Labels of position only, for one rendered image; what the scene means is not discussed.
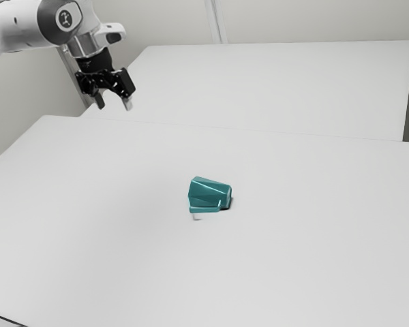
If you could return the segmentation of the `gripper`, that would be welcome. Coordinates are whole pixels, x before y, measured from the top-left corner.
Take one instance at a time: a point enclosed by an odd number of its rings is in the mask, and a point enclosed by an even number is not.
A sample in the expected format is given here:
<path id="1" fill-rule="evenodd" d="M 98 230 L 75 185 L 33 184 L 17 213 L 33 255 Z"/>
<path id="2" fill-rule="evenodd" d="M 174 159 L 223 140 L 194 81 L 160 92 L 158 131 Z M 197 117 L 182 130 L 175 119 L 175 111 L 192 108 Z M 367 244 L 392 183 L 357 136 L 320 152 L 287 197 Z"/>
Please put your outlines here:
<path id="1" fill-rule="evenodd" d="M 122 101 L 125 109 L 133 107 L 132 95 L 136 86 L 126 68 L 114 70 L 112 57 L 108 48 L 87 58 L 77 58 L 78 71 L 74 73 L 82 94 L 93 97 L 98 108 L 105 107 L 101 90 L 109 90 Z"/>

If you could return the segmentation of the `teal faceted mug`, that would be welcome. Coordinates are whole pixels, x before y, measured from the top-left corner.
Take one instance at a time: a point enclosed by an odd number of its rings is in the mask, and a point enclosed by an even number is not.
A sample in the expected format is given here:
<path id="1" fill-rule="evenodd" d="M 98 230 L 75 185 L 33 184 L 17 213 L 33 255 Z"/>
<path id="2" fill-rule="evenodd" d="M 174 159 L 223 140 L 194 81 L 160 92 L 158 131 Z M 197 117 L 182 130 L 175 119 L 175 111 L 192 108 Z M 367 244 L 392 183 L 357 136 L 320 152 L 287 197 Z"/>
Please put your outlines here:
<path id="1" fill-rule="evenodd" d="M 196 176 L 190 182 L 187 199 L 189 211 L 192 214 L 217 213 L 230 208 L 232 187 Z"/>

